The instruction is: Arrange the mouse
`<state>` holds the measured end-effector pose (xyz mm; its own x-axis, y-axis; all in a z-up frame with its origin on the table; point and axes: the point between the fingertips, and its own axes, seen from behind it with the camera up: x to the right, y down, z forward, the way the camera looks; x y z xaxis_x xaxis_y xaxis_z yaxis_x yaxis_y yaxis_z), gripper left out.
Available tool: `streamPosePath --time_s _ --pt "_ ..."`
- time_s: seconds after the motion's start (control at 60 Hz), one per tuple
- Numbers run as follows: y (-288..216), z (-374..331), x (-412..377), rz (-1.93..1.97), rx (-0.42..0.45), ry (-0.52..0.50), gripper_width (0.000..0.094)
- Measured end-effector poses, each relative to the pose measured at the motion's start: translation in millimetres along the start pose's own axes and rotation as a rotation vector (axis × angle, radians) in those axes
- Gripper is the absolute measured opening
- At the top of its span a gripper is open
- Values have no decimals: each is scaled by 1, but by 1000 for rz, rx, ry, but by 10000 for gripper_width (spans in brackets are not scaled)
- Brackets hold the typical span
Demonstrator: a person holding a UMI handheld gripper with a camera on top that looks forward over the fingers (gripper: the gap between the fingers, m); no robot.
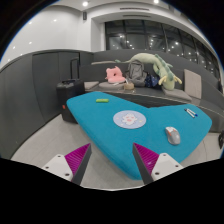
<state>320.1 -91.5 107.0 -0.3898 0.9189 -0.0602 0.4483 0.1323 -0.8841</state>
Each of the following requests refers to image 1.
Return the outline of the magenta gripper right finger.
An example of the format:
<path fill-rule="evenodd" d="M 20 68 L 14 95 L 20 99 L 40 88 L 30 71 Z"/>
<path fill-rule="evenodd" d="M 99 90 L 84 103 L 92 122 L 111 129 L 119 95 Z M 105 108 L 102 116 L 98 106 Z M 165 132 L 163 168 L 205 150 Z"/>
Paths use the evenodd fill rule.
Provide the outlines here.
<path fill-rule="evenodd" d="M 144 184 L 152 183 L 183 168 L 167 153 L 157 154 L 137 143 L 133 144 L 132 153 Z"/>

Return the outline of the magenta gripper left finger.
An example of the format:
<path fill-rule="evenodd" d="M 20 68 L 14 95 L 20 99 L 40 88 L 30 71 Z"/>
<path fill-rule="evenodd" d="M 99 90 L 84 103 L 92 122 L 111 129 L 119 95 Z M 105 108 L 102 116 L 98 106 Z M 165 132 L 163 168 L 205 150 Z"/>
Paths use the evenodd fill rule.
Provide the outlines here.
<path fill-rule="evenodd" d="M 55 155 L 42 169 L 76 185 L 80 185 L 91 153 L 91 144 L 88 143 L 67 155 Z"/>

